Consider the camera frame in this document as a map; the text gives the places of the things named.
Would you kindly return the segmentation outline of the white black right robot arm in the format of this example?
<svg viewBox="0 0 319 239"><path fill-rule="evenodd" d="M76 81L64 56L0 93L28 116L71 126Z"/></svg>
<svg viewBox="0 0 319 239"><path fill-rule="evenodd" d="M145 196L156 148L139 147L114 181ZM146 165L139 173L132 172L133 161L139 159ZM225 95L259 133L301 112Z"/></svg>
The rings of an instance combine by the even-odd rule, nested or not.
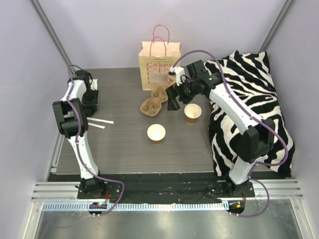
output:
<svg viewBox="0 0 319 239"><path fill-rule="evenodd" d="M209 74L201 60L187 65L186 70L187 76L182 67L171 66L168 71L176 83L166 89L167 109L177 111L179 102L188 104L195 96L204 95L233 121L241 136L235 150L238 158L225 178L225 191L229 196L238 196L249 181L254 163L273 148L274 136L270 131L275 128L275 123L249 109L230 89L222 72Z"/></svg>

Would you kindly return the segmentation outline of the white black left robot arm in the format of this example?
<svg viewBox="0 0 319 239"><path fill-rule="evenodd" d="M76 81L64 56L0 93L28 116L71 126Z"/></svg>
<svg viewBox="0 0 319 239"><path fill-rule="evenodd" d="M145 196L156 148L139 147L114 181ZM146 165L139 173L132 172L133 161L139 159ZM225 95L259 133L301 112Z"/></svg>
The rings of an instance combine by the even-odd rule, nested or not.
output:
<svg viewBox="0 0 319 239"><path fill-rule="evenodd" d="M88 143L87 118L97 111L98 92L97 80L79 69L68 80L66 94L52 105L58 130L71 144L79 164L81 181L77 188L96 199L105 195L106 186L97 178L100 172Z"/></svg>

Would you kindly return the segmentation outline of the brown paper coffee cup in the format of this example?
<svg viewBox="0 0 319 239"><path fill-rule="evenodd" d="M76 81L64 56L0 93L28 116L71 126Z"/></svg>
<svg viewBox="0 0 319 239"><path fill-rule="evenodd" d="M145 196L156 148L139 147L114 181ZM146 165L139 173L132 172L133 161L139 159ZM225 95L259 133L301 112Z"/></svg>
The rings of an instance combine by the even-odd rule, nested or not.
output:
<svg viewBox="0 0 319 239"><path fill-rule="evenodd" d="M184 108L185 121L188 124L194 124L202 114L202 109L197 104L188 104Z"/></svg>

